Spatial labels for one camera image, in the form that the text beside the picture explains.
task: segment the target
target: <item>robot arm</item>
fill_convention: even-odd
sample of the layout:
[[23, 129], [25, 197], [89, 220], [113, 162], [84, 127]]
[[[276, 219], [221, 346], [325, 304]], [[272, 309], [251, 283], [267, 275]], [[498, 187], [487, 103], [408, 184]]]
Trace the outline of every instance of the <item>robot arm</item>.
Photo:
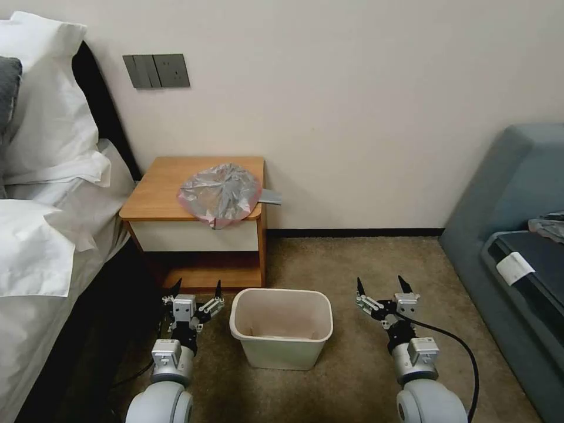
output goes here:
[[127, 411], [126, 423], [186, 423], [192, 414], [192, 395], [185, 389], [192, 381], [197, 334], [225, 306], [221, 281], [215, 296], [197, 304], [194, 295], [170, 295], [163, 298], [173, 322], [172, 339], [157, 339], [151, 351], [155, 367], [151, 385], [137, 394]]
[[431, 337], [418, 338], [411, 324], [420, 295], [398, 276], [402, 293], [393, 300], [368, 297], [357, 279], [356, 303], [363, 312], [378, 320], [388, 334], [388, 351], [402, 391], [397, 410], [405, 423], [466, 423], [469, 421], [460, 399], [437, 382], [435, 360], [439, 348]]

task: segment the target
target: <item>baseboard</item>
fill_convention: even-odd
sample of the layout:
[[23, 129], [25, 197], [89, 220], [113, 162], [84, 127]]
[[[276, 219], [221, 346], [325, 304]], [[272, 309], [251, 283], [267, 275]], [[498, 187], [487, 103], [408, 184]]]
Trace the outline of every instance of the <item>baseboard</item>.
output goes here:
[[444, 228], [381, 228], [381, 229], [268, 229], [274, 238], [355, 238], [355, 237], [438, 237]]

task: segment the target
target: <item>white pillow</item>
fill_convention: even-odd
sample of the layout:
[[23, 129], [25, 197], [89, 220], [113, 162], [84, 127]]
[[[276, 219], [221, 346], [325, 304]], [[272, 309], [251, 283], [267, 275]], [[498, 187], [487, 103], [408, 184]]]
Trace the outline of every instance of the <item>white pillow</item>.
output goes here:
[[83, 25], [24, 12], [0, 21], [0, 55], [17, 57], [24, 69], [11, 123], [15, 135], [5, 156], [6, 184], [70, 177], [99, 182], [109, 166], [96, 150], [98, 129], [72, 73], [85, 32]]
[[2, 200], [0, 228], [0, 297], [66, 297], [75, 254], [102, 262], [92, 236], [54, 207]]

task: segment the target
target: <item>black headboard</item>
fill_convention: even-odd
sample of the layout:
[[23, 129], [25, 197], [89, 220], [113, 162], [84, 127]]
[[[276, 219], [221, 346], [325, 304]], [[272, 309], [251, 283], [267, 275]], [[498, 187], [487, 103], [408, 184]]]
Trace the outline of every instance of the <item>black headboard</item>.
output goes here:
[[99, 137], [109, 139], [116, 146], [133, 179], [140, 180], [141, 172], [123, 131], [116, 106], [113, 104], [96, 59], [85, 42], [82, 42], [78, 53], [72, 58], [72, 72], [76, 82], [84, 91], [98, 127]]

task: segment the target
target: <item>black cable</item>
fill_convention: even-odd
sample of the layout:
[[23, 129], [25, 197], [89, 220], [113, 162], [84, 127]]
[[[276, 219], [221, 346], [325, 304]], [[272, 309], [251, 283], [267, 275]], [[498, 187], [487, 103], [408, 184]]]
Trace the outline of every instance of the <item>black cable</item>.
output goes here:
[[[161, 328], [161, 323], [162, 320], [159, 321], [159, 325], [157, 326], [157, 339], [160, 338], [160, 328]], [[151, 360], [149, 361], [149, 363], [143, 367], [141, 370], [139, 370], [136, 374], [131, 375], [130, 377], [127, 377], [125, 379], [120, 380], [119, 382], [114, 383], [110, 389], [115, 389], [118, 386], [121, 386], [123, 384], [126, 384], [128, 382], [131, 382], [132, 380], [138, 378], [139, 376], [141, 376], [143, 373], [145, 373], [147, 370], [149, 370], [151, 368], [151, 366], [153, 365], [153, 358], [151, 358]]]
[[112, 406], [110, 406], [110, 412], [112, 413], [114, 418], [117, 420], [117, 423], [123, 423], [122, 418], [119, 416], [119, 413], [117, 411], [115, 411]]
[[478, 406], [478, 394], [480, 393], [480, 377], [478, 374], [478, 363], [476, 362], [476, 357], [474, 357], [474, 353], [472, 352], [472, 350], [470, 349], [470, 347], [468, 346], [468, 344], [466, 342], [464, 342], [462, 339], [460, 339], [459, 337], [457, 337], [455, 334], [450, 333], [447, 330], [438, 328], [436, 326], [427, 324], [427, 323], [422, 323], [419, 322], [417, 320], [413, 320], [409, 317], [406, 317], [398, 312], [395, 313], [397, 316], [401, 317], [404, 320], [407, 320], [410, 323], [416, 324], [417, 326], [421, 326], [427, 329], [431, 329], [434, 330], [436, 332], [442, 333], [443, 335], [446, 335], [448, 337], [451, 337], [452, 339], [454, 339], [455, 341], [457, 341], [460, 345], [462, 345], [464, 347], [464, 349], [466, 350], [466, 352], [468, 353], [468, 355], [470, 356], [470, 361], [472, 362], [472, 370], [474, 372], [474, 393], [472, 394], [472, 402], [470, 403], [470, 409], [468, 409], [468, 422], [471, 423], [472, 419], [474, 418], [474, 413], [476, 413], [476, 407]]
[[120, 380], [119, 382], [116, 382], [112, 385], [112, 387], [110, 389], [115, 389], [118, 386], [121, 386], [123, 384], [126, 384], [128, 382], [131, 382], [132, 380], [138, 378], [139, 376], [141, 376], [143, 373], [145, 373], [147, 370], [149, 370], [151, 368], [151, 366], [153, 365], [153, 359], [151, 359], [151, 361], [149, 361], [147, 363], [147, 365], [145, 367], [143, 367], [141, 370], [139, 370], [136, 374], [131, 375], [130, 377], [127, 377], [123, 380]]

